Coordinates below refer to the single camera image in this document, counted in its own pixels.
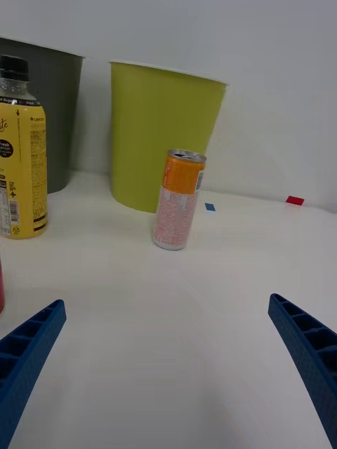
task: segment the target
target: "can lid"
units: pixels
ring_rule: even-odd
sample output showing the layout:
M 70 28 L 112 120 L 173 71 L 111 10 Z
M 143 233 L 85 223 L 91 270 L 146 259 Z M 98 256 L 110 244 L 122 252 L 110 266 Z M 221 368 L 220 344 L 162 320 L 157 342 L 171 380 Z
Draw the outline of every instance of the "can lid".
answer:
M 29 81 L 28 61 L 16 56 L 0 55 L 0 77 Z
M 205 163 L 207 158 L 202 154 L 189 152 L 186 149 L 170 149 L 168 154 L 176 159 L 182 159 L 188 162 L 201 162 Z

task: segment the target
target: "red tape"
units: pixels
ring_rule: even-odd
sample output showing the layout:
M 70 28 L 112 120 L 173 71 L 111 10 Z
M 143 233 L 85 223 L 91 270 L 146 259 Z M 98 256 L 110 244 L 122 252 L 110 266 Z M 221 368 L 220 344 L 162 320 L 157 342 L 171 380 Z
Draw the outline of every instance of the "red tape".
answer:
M 288 196 L 286 203 L 296 204 L 297 206 L 301 206 L 304 203 L 304 199 L 298 198 L 297 196 Z

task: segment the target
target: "bottle neck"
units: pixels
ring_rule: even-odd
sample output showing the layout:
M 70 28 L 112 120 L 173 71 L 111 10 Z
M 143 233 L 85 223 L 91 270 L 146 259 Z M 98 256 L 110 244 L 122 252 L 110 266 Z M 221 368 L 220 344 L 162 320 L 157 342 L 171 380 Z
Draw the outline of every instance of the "bottle neck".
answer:
M 28 91 L 28 81 L 0 78 L 0 95 L 3 97 L 24 98 L 33 100 L 35 97 Z

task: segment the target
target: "red object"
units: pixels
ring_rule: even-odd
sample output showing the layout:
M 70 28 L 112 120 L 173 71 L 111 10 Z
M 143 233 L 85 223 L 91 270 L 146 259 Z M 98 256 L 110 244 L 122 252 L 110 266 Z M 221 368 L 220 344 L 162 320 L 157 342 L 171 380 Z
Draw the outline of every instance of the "red object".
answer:
M 4 280 L 2 277 L 2 268 L 0 262 L 0 313 L 3 311 L 5 307 L 5 291 L 4 291 Z
M 304 203 L 304 199 L 298 198 L 297 196 L 288 196 L 286 203 L 296 204 L 297 206 L 301 206 Z

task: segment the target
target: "yellow label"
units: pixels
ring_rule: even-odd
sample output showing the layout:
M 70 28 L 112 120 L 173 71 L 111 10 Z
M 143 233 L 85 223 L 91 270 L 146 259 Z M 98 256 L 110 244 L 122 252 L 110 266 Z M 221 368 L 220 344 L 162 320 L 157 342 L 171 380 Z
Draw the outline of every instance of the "yellow label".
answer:
M 44 110 L 37 101 L 0 97 L 0 232 L 26 239 L 46 225 Z

